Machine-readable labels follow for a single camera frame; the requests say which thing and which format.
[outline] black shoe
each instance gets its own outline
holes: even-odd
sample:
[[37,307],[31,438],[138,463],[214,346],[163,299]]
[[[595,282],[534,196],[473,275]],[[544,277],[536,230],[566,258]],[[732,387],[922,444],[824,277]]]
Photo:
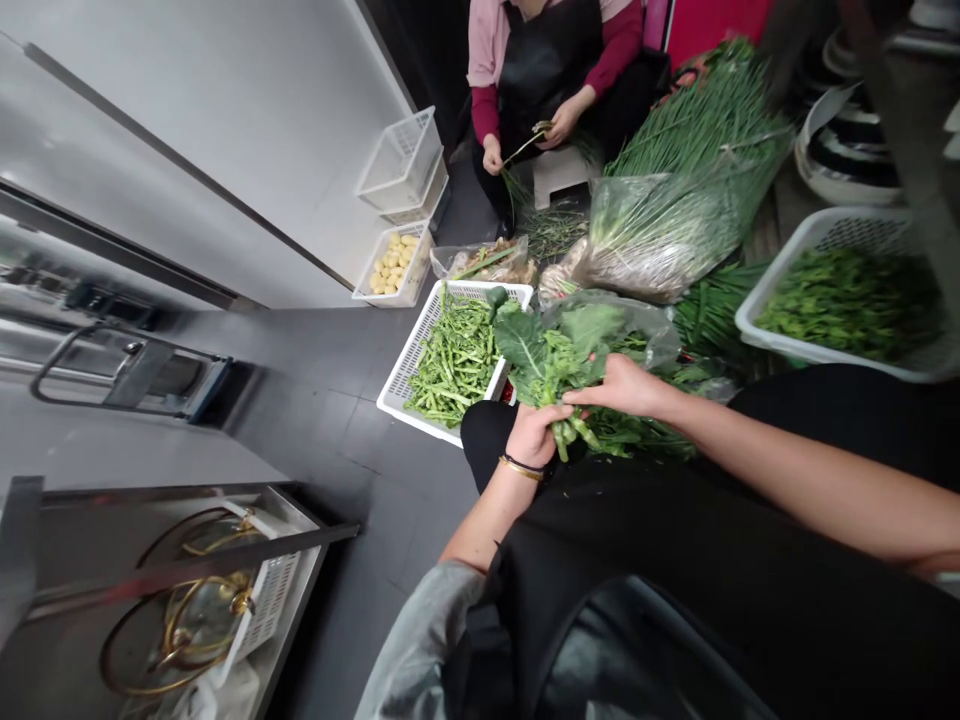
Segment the black shoe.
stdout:
[[517,224],[513,221],[513,218],[508,215],[500,218],[500,223],[497,225],[497,234],[494,237],[498,240],[500,238],[513,240],[513,234],[516,230]]

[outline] bracelet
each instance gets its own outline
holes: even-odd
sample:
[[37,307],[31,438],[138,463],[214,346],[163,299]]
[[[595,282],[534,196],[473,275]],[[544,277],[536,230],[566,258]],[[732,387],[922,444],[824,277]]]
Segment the bracelet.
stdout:
[[522,462],[520,462],[519,460],[510,457],[507,453],[504,453],[504,454],[503,454],[503,457],[506,458],[507,462],[512,462],[514,465],[519,465],[519,466],[522,467],[524,470],[529,470],[530,472],[535,472],[535,473],[537,473],[537,475],[543,475],[544,470],[546,470],[545,467],[535,468],[535,467],[533,467],[532,465],[525,465],[525,464],[523,464]]
[[514,460],[511,460],[507,455],[500,456],[500,464],[506,465],[508,468],[520,473],[525,478],[530,478],[531,480],[535,480],[536,482],[543,481],[542,470],[533,470],[531,468],[528,468],[526,465],[521,465],[520,463],[515,462]]

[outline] hand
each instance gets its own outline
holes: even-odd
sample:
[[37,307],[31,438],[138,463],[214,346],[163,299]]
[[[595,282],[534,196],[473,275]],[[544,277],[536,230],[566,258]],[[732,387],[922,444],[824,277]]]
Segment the hand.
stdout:
[[557,451],[550,425],[571,415],[573,408],[569,405],[548,405],[537,410],[521,404],[507,440],[507,455],[530,467],[546,467]]
[[597,93],[590,85],[584,85],[580,92],[564,101],[554,113],[553,127],[543,136],[544,142],[537,145],[541,150],[552,150],[561,143],[565,142],[573,129],[577,126],[580,116],[584,111],[593,105],[597,99]]
[[483,139],[483,169],[491,175],[499,175],[503,170],[503,158],[500,157],[500,141],[493,135]]
[[592,388],[564,393],[571,405],[601,405],[628,415],[663,419],[686,398],[680,390],[639,367],[626,355],[607,356],[603,383]]

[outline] red sleeve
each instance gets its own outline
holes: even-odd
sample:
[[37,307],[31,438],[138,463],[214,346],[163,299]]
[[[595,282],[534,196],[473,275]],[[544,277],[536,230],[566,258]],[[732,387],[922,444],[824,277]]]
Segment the red sleeve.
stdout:
[[473,91],[473,129],[483,145],[487,135],[500,139],[500,115],[497,112],[497,86],[471,88]]
[[583,83],[593,86],[598,98],[613,86],[624,68],[640,54],[643,46],[641,0],[631,0],[629,5],[603,24],[603,46],[603,54]]

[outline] gold bracelet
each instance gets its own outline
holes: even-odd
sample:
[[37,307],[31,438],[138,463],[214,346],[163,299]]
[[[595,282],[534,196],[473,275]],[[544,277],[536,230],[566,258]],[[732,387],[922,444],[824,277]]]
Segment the gold bracelet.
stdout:
[[527,468],[520,467],[516,463],[507,460],[507,458],[503,455],[500,456],[500,464],[506,465],[508,468],[515,470],[526,478],[530,478],[531,480],[535,480],[537,482],[543,482],[543,473],[534,472],[533,470],[527,470]]

